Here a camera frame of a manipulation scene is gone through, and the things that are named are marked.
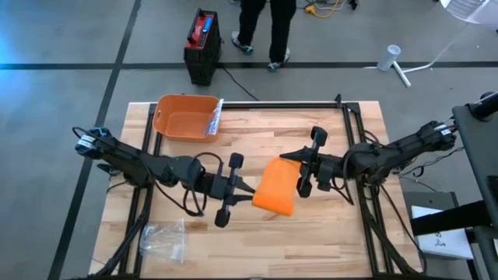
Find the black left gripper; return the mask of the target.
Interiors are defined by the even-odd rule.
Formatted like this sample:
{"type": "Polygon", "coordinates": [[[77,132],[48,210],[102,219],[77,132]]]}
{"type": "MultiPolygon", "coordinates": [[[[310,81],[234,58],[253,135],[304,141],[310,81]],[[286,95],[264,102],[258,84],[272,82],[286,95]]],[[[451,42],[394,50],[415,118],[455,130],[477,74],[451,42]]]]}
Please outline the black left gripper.
{"type": "Polygon", "coordinates": [[[255,189],[246,184],[243,177],[237,176],[237,171],[243,166],[244,156],[240,153],[233,153],[230,156],[229,168],[230,175],[223,176],[223,162],[220,162],[216,175],[214,176],[212,185],[209,189],[209,197],[218,199],[222,202],[221,208],[217,211],[215,217],[215,225],[219,228],[224,228],[230,221],[230,206],[234,206],[242,201],[251,201],[252,195],[234,194],[235,188],[248,193],[254,194],[255,189]]]}

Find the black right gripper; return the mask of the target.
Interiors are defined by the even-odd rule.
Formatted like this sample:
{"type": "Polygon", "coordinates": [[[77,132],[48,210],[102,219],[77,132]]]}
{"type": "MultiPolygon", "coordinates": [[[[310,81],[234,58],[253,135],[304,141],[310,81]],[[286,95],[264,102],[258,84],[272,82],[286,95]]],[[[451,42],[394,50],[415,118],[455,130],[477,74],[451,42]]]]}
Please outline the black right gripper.
{"type": "Polygon", "coordinates": [[[317,188],[321,191],[330,191],[332,189],[332,178],[339,174],[340,158],[320,154],[320,147],[323,147],[327,141],[328,133],[323,128],[313,126],[310,137],[312,138],[312,146],[310,148],[304,146],[302,149],[294,152],[280,154],[283,159],[300,161],[301,177],[298,179],[297,191],[301,198],[308,198],[311,193],[312,185],[310,178],[314,177],[317,181],[317,188]]]}

